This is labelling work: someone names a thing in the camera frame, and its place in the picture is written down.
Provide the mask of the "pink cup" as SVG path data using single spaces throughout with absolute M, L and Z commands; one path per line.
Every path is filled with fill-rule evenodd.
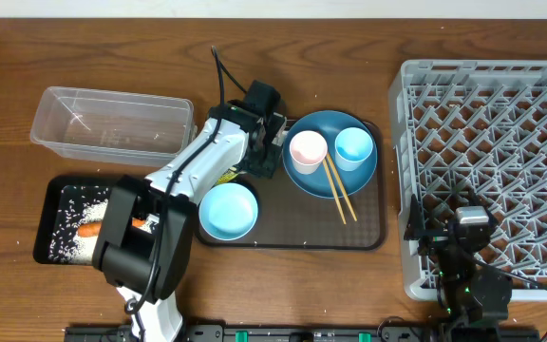
M 293 168 L 302 175 L 316 171 L 328 154 L 325 138 L 313 130 L 304 130 L 295 134 L 290 142 L 290 154 Z

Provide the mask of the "yellow snack wrapper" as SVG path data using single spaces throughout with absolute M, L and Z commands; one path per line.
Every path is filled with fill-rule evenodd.
M 230 182 L 237 177 L 237 173 L 231 170 L 227 170 L 216 182 L 216 185 Z

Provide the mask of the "light blue bowl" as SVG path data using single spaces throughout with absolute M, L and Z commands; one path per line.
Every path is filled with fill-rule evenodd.
M 198 217 L 201 227 L 212 238 L 231 241 L 244 237 L 258 219 L 254 193 L 238 183 L 217 185 L 202 199 Z

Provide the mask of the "orange carrot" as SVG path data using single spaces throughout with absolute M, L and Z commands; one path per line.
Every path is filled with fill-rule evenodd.
M 136 228 L 140 228 L 145 223 L 146 223 L 145 220 L 140 220 L 137 218 L 133 218 L 131 220 L 131 226 Z M 100 233 L 101 227 L 102 227 L 102 223 L 100 221 L 85 223 L 78 228 L 77 235 L 80 238 L 96 237 Z

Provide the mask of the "white rice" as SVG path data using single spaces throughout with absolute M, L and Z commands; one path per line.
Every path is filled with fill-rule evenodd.
M 63 188 L 49 234 L 48 261 L 91 264 L 98 236 L 79 237 L 77 231 L 82 224 L 103 221 L 110 192 L 111 189 L 104 185 L 67 185 Z

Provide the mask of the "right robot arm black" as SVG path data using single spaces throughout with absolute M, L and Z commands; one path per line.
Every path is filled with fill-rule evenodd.
M 420 256 L 438 263 L 437 296 L 448 318 L 431 330 L 431 341 L 500 341 L 499 322 L 508 318 L 509 276 L 484 266 L 474 254 L 486 247 L 499 221 L 474 193 L 443 228 L 428 229 L 422 205 L 411 198 L 405 240 L 418 242 Z

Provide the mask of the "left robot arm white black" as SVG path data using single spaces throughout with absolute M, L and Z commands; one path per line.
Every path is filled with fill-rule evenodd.
M 140 341 L 173 341 L 183 325 L 175 290 L 189 262 L 198 205 L 229 169 L 256 163 L 271 176 L 285 116 L 247 104 L 212 107 L 198 136 L 144 180 L 122 177 L 111 189 L 92 265 L 117 288 Z

